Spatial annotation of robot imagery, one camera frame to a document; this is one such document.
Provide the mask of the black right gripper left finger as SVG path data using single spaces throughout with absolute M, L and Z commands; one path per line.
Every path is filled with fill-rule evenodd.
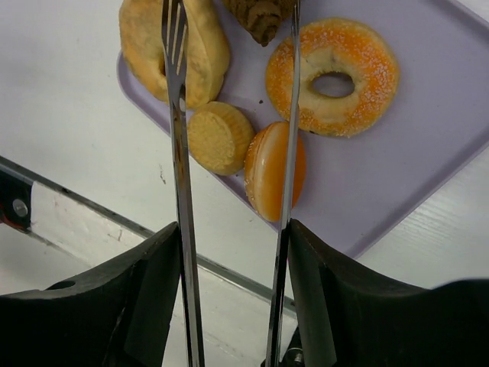
M 1 297 L 3 366 L 160 366 L 180 278 L 171 223 L 39 291 Z

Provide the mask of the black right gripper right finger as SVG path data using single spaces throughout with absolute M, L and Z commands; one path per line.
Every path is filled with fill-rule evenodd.
M 290 278 L 307 366 L 486 366 L 488 282 L 425 289 L 371 270 L 291 222 Z

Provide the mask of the metal serving tongs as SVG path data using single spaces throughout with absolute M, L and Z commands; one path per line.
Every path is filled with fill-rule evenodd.
M 290 103 L 290 123 L 287 145 L 283 195 L 280 214 L 280 232 L 274 265 L 274 285 L 271 297 L 270 320 L 267 334 L 267 366 L 280 364 L 282 315 L 287 254 L 290 244 L 290 212 L 296 164 L 300 96 L 300 4 L 293 9 L 291 25 L 293 41 L 293 88 Z M 164 47 L 164 66 L 170 108 L 170 134 L 173 148 L 173 172 L 176 188 L 176 206 L 180 229 L 180 274 L 186 321 L 188 364 L 205 364 L 202 317 L 197 271 L 196 242 L 193 220 L 193 202 L 189 172 L 189 149 L 186 123 L 186 57 L 187 16 L 181 1 L 164 1 L 161 15 L 161 40 Z

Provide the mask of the brown chocolate pastry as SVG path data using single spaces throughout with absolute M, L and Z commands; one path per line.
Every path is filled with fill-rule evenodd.
M 223 0 L 222 3 L 252 38 L 266 47 L 282 22 L 292 15 L 296 1 Z

